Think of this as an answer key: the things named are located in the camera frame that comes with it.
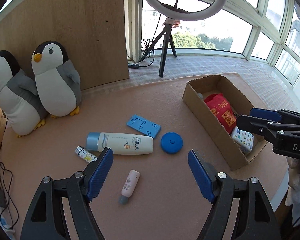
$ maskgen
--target penguin's white belly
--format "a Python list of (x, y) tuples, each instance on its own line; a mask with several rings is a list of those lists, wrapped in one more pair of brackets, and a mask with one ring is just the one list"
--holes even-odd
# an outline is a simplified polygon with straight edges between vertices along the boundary
[(31, 133), (40, 122), (37, 110), (7, 86), (0, 92), (0, 108), (9, 118), (12, 129), (18, 135)]
[(44, 108), (53, 115), (65, 116), (77, 106), (75, 95), (56, 68), (35, 76)]

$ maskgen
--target gloved hand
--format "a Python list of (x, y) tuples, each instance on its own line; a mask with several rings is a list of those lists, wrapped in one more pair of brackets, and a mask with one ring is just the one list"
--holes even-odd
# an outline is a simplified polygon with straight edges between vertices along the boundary
[(287, 157), (289, 165), (289, 188), (286, 198), (286, 206), (300, 203), (300, 160)]

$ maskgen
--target checkered cloth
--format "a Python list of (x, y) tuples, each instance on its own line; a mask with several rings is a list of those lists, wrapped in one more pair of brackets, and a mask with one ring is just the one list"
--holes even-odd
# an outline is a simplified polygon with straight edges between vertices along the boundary
[[(152, 57), (151, 60), (145, 60), (144, 62), (141, 62), (140, 65), (148, 65), (151, 61)], [(158, 75), (159, 66), (160, 57), (156, 57), (154, 63), (149, 67), (129, 69), (129, 79), (84, 90), (83, 97), (89, 98), (99, 93), (110, 93), (131, 86), (180, 77), (235, 72), (247, 82), (269, 109), (289, 109), (298, 111), (289, 95), (266, 71), (268, 65), (263, 63), (231, 57), (167, 57), (163, 78), (160, 78)]]

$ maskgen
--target metal bolt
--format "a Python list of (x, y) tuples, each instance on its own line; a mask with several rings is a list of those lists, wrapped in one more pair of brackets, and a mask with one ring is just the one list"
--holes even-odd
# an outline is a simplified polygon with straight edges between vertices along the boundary
[(51, 180), (50, 177), (44, 177), (42, 182), (43, 183), (48, 183), (50, 180)]
[(252, 177), (250, 180), (254, 184), (257, 184), (259, 182), (259, 180), (257, 178), (255, 178), (255, 177)]
[(83, 176), (83, 172), (82, 172), (82, 171), (77, 171), (77, 172), (74, 174), (74, 176), (75, 176), (76, 178), (81, 178), (81, 177)]
[(224, 179), (227, 177), (227, 174), (225, 174), (224, 172), (219, 172), (218, 177)]

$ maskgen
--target stuffed animal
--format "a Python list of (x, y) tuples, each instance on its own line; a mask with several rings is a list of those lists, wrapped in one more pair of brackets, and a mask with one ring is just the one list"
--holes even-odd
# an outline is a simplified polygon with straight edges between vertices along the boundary
[(35, 82), (6, 50), (0, 50), (0, 108), (18, 137), (44, 125), (48, 114), (40, 102)]
[(79, 113), (80, 76), (56, 41), (39, 45), (31, 58), (40, 100), (52, 118)]

